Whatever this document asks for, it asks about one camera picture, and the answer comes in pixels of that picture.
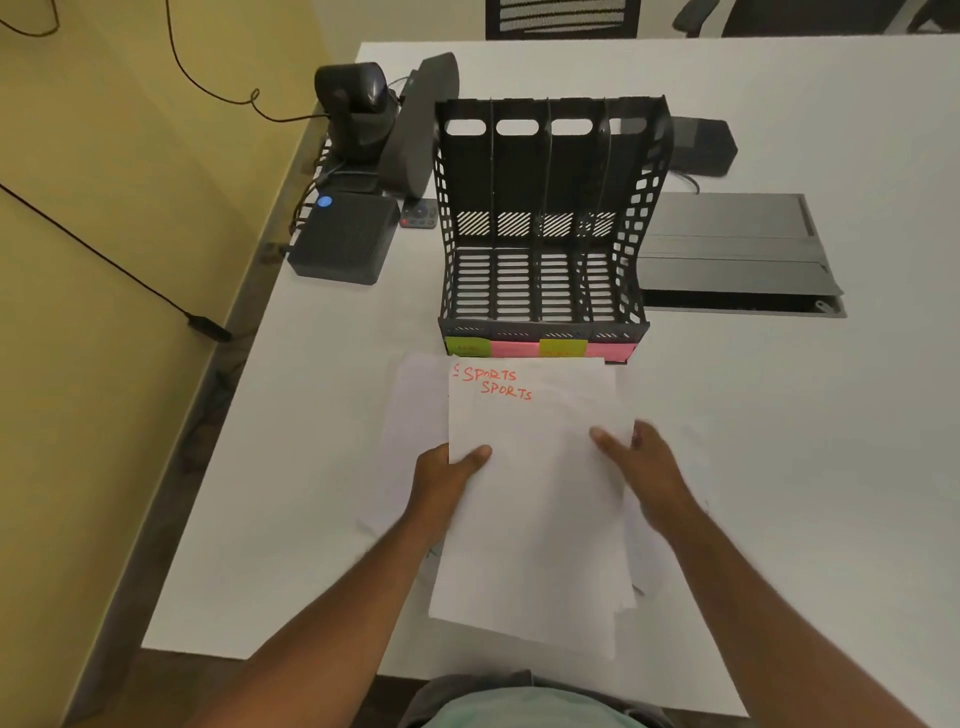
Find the black file organizer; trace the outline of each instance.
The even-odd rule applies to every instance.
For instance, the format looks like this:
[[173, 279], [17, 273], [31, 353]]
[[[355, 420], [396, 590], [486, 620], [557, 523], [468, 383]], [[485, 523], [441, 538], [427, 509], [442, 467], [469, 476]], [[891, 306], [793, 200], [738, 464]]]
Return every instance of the black file organizer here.
[[[536, 131], [497, 130], [515, 119]], [[457, 120], [473, 134], [451, 133]], [[443, 336], [638, 342], [636, 256], [673, 152], [666, 100], [458, 99], [437, 124]]]

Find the black box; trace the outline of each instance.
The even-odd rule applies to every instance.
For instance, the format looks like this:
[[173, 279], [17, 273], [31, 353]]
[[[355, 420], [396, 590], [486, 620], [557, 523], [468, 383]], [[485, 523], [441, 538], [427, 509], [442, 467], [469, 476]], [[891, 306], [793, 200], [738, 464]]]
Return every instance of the black box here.
[[392, 197], [321, 190], [287, 260], [298, 276], [373, 285], [399, 219]]

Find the floor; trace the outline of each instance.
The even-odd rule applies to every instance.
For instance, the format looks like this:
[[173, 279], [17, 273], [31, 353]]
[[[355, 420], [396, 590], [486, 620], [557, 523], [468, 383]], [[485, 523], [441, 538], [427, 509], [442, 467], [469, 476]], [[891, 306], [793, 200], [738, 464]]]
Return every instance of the floor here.
[[[273, 290], [282, 261], [276, 243], [289, 238], [289, 216], [312, 177], [323, 133], [323, 123], [308, 127], [289, 179], [280, 191], [264, 245], [230, 317], [229, 327], [236, 332], [236, 339], [222, 346], [211, 364], [208, 385], [198, 398], [179, 452], [144, 523], [68, 712], [67, 724], [84, 728], [178, 728], [241, 666], [236, 660], [142, 649], [140, 644]], [[421, 684], [418, 680], [377, 676], [354, 728], [393, 728]], [[677, 728], [752, 726], [745, 718], [668, 713]]]

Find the paper stack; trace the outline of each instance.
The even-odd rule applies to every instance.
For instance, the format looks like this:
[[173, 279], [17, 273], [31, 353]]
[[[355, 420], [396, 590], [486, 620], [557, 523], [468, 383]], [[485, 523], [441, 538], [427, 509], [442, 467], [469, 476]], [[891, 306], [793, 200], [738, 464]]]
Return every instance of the paper stack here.
[[612, 658], [632, 577], [649, 594], [672, 562], [588, 437], [624, 420], [601, 359], [409, 354], [360, 522], [377, 536], [396, 522], [424, 450], [449, 441], [454, 460], [491, 445], [447, 533], [430, 616]]
[[430, 616], [614, 656], [613, 616], [635, 606], [623, 487], [588, 437], [616, 398], [602, 359], [455, 359], [450, 459], [479, 445], [444, 541]]

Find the green sticky note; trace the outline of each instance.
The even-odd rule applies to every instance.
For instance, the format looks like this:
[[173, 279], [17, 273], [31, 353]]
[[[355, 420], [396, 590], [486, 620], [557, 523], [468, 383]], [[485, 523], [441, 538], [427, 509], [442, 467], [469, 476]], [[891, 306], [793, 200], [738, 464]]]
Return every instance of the green sticky note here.
[[540, 356], [583, 356], [587, 339], [540, 339]]
[[475, 336], [446, 336], [447, 352], [455, 356], [490, 356], [490, 339]]

